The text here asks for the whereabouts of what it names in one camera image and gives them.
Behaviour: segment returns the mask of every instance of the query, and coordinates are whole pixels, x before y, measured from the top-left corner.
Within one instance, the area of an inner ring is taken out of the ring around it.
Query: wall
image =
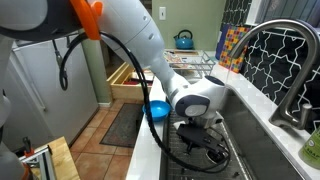
[[[91,81],[100,105],[110,103],[110,89],[106,83],[106,71],[104,68],[103,56],[99,41],[85,40],[82,42],[84,54],[86,56]]]
[[[167,20],[159,20],[159,7],[166,7]],[[153,0],[152,17],[166,48],[175,48],[173,37],[182,29],[193,33],[195,49],[215,50],[225,0]]]

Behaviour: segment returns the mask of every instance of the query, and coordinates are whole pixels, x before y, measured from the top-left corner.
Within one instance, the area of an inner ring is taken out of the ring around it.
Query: dish rack
[[[205,51],[166,50],[164,57],[170,67],[187,80],[199,80],[210,75],[215,62]]]

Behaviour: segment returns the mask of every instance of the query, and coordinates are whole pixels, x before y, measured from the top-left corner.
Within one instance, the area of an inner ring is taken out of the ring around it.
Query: light switch
[[[166,7],[159,7],[159,20],[166,20]]]

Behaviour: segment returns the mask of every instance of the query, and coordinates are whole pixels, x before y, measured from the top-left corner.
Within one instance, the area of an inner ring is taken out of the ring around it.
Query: sink faucet
[[[308,44],[308,55],[298,73],[296,79],[294,80],[291,88],[280,102],[276,111],[270,117],[269,121],[276,126],[290,126],[296,129],[304,129],[306,122],[308,120],[312,106],[310,104],[304,104],[301,110],[300,120],[292,115],[290,109],[292,102],[298,95],[298,91],[306,80],[307,75],[310,73],[313,64],[319,59],[319,35],[314,30],[314,28],[308,23],[301,20],[291,20],[291,19],[276,19],[265,23],[262,23],[252,30],[250,30],[230,51],[229,56],[233,58],[238,58],[243,51],[244,46],[247,42],[259,32],[270,29],[270,28],[288,28],[299,32],[306,40]]]

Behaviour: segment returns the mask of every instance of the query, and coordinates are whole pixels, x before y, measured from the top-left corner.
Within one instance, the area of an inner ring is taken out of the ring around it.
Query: rug
[[[134,147],[143,118],[141,104],[123,104],[100,144]]]

